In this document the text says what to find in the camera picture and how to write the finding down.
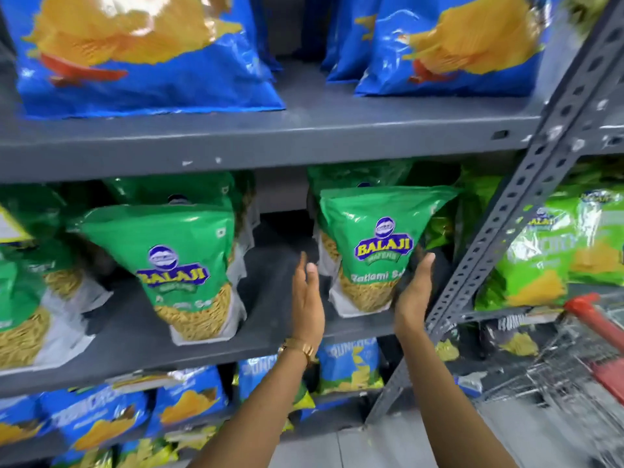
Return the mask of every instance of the red handle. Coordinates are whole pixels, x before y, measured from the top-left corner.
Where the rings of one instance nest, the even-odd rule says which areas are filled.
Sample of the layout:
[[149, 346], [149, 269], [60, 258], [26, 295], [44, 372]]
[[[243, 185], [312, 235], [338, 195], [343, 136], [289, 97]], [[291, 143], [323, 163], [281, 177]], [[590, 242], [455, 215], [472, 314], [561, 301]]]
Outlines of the red handle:
[[624, 330], [596, 310], [593, 303], [599, 300], [600, 295], [593, 292], [570, 299], [564, 304], [564, 309], [575, 315], [581, 322], [617, 348], [620, 353], [624, 353]]

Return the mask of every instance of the wire basket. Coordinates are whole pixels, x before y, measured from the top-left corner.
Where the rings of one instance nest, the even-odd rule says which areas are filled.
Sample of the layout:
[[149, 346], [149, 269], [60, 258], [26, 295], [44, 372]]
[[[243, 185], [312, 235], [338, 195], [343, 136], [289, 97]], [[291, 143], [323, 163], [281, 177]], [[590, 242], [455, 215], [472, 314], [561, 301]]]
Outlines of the wire basket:
[[485, 393], [477, 408], [511, 399], [554, 408], [589, 448], [590, 466], [624, 468], [624, 296], [588, 294], [564, 308], [557, 336], [526, 373]]

